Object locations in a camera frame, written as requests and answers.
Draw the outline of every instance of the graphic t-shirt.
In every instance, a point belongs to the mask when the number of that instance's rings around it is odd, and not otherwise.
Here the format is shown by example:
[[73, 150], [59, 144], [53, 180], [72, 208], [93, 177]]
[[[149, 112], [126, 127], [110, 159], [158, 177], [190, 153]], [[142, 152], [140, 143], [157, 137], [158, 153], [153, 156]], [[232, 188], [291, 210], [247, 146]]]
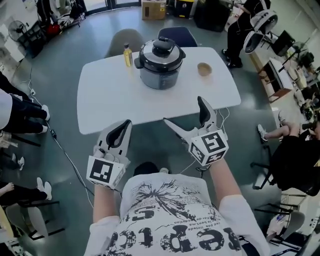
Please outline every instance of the graphic t-shirt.
[[120, 218], [90, 227], [85, 256], [269, 256], [269, 246], [241, 195], [227, 196], [220, 211], [206, 182], [181, 174], [131, 178], [122, 192]]

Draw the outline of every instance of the black pressure cooker lid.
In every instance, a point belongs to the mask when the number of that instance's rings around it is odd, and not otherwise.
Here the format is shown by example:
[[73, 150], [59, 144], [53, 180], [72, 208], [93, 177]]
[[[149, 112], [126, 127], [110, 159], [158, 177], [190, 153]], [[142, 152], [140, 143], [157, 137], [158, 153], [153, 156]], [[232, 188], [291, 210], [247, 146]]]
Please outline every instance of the black pressure cooker lid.
[[161, 73], [177, 69], [185, 57], [184, 51], [175, 41], [164, 37], [146, 42], [139, 54], [144, 68]]

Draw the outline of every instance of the blue chair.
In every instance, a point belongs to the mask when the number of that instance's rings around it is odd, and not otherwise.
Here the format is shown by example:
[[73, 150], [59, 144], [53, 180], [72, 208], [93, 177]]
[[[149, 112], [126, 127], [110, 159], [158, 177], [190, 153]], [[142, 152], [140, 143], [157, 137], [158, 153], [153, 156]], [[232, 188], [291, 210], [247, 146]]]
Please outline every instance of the blue chair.
[[163, 28], [158, 33], [158, 38], [172, 39], [179, 47], [198, 47], [197, 41], [184, 26]]

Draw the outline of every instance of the person's hand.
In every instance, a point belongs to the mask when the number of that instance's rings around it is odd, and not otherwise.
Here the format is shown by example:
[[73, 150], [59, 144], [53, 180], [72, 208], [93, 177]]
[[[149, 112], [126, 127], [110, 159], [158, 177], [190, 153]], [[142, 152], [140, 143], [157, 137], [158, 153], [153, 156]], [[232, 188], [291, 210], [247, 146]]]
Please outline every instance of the person's hand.
[[316, 122], [314, 133], [315, 133], [316, 139], [320, 141], [320, 121]]
[[14, 189], [15, 189], [15, 185], [12, 182], [8, 183], [4, 187], [5, 192], [9, 192], [9, 191], [12, 191]]

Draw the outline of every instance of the pressure cooker handle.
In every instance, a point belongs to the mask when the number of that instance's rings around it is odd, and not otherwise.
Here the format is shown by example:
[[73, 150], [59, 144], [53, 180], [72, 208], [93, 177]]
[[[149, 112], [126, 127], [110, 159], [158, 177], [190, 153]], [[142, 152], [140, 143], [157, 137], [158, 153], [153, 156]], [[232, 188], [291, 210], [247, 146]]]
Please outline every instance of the pressure cooker handle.
[[180, 47], [179, 47], [180, 51], [181, 51], [181, 57], [182, 59], [184, 59], [186, 57], [186, 54], [184, 52], [184, 50], [182, 50]]
[[135, 58], [134, 59], [134, 65], [137, 69], [142, 69], [144, 66], [142, 65], [141, 61], [140, 61], [140, 58]]

